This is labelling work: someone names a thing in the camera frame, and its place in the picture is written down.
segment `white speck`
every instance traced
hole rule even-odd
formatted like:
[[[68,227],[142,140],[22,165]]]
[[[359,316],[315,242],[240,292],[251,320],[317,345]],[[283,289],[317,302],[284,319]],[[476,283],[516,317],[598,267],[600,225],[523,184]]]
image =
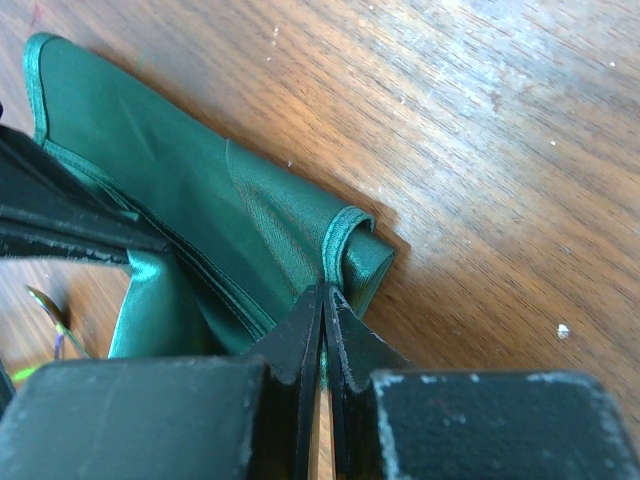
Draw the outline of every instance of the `white speck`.
[[[571,330],[569,330],[569,327],[567,327],[564,323],[558,325],[558,338],[564,340],[565,338],[569,337],[569,333],[571,333]]]
[[[421,375],[420,376],[420,380],[422,380],[422,383],[426,383],[427,385],[429,385],[430,383],[436,383],[438,381],[438,377],[431,377],[429,375]]]

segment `wooden surface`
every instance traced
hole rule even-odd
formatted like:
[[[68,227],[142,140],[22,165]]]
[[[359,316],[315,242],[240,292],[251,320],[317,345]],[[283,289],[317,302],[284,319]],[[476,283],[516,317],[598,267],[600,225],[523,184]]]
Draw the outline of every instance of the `wooden surface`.
[[[5,0],[0,22],[8,124],[32,129],[30,32],[90,47],[376,214],[398,257],[365,321],[416,364],[586,370],[640,436],[637,2]]]

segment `black plastic piece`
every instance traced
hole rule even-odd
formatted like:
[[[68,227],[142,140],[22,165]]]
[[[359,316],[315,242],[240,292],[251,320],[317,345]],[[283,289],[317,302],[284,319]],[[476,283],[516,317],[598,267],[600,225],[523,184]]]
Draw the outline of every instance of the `black plastic piece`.
[[[151,227],[93,195],[26,135],[0,126],[0,257],[127,263],[127,249],[168,248]]]

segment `green cloth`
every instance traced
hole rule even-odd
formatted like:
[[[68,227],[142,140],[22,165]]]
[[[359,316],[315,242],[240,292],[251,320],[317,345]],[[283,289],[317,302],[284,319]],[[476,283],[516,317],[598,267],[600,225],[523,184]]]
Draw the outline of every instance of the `green cloth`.
[[[35,141],[173,247],[129,252],[110,356],[240,353],[321,279],[362,317],[393,257],[370,215],[63,38],[31,37],[24,69]]]

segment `shiny fabric fold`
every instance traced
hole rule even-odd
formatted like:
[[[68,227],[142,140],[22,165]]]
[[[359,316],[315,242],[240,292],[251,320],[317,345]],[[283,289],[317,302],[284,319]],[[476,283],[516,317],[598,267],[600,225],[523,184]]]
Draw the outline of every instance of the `shiny fabric fold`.
[[[393,257],[370,215],[220,137],[63,38],[33,36],[24,69],[35,140],[174,250],[169,263],[130,253],[113,356],[240,353],[319,279],[339,285],[364,314]],[[146,295],[155,298],[132,300]],[[174,325],[154,320],[151,305]],[[194,342],[189,332],[202,324],[214,341]],[[175,344],[165,342],[167,332]]]

